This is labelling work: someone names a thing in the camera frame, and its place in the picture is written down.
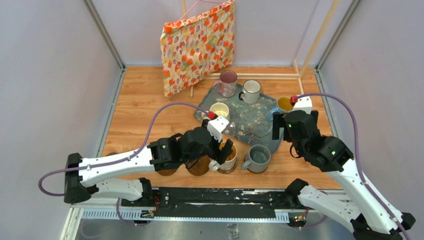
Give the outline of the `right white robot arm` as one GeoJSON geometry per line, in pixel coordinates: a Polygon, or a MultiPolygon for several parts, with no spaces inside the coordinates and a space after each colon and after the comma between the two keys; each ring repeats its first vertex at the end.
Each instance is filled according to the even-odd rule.
{"type": "Polygon", "coordinates": [[[416,222],[408,212],[390,204],[358,169],[353,153],[342,140],[322,135],[318,112],[295,110],[273,113],[272,138],[291,143],[299,158],[335,180],[350,197],[342,202],[299,178],[285,189],[286,204],[315,209],[348,229],[356,240],[402,240],[416,222]]]}

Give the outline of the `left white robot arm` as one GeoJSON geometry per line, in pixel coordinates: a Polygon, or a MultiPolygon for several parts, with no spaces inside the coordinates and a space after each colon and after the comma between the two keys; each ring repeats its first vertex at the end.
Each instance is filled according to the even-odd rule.
{"type": "Polygon", "coordinates": [[[71,170],[65,173],[63,201],[77,204],[97,196],[120,198],[146,207],[153,201],[150,180],[144,177],[124,180],[120,176],[177,170],[181,165],[190,169],[203,157],[215,161],[217,168],[232,154],[232,147],[231,140],[223,141],[211,135],[206,127],[196,127],[184,134],[160,138],[142,150],[99,158],[83,158],[72,153],[66,162],[71,170]]]}

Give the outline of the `grey ceramic mug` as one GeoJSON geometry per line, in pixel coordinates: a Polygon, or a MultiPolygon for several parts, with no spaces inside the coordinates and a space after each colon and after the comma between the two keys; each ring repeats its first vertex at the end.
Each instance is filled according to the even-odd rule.
{"type": "Polygon", "coordinates": [[[266,171],[271,161],[270,150],[261,144],[253,145],[245,155],[241,170],[248,170],[254,174],[266,171]]]}

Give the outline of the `brown round coaster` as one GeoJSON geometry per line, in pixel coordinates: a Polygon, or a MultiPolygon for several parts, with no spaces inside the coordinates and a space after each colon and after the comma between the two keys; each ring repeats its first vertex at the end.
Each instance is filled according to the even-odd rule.
{"type": "Polygon", "coordinates": [[[117,155],[118,153],[117,152],[110,152],[110,153],[108,153],[107,155],[105,155],[106,157],[109,157],[109,156],[114,156],[114,155],[117,155]]]}
{"type": "Polygon", "coordinates": [[[157,173],[159,175],[161,175],[161,176],[167,177],[167,176],[171,176],[171,175],[175,174],[177,170],[178,170],[177,168],[174,168],[174,169],[162,169],[162,170],[158,170],[157,173]]]}
{"type": "Polygon", "coordinates": [[[210,158],[206,155],[186,166],[187,171],[193,176],[202,176],[209,171],[210,158]]]}
{"type": "Polygon", "coordinates": [[[228,169],[228,170],[223,170],[223,169],[218,169],[217,171],[219,172],[219,173],[222,173],[222,174],[229,174],[229,173],[232,173],[235,169],[237,168],[237,166],[236,165],[234,165],[231,169],[228,169]]]}

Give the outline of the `white floral mug yellow inside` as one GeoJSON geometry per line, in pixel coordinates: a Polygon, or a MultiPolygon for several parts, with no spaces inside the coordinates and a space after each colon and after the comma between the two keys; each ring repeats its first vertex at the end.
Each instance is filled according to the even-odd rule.
{"type": "Polygon", "coordinates": [[[222,170],[231,169],[234,165],[237,165],[237,154],[238,154],[237,147],[234,144],[232,144],[231,153],[226,158],[225,162],[223,164],[221,164],[220,166],[218,166],[217,161],[211,160],[209,165],[208,165],[209,170],[217,171],[218,169],[222,169],[222,170]]]}

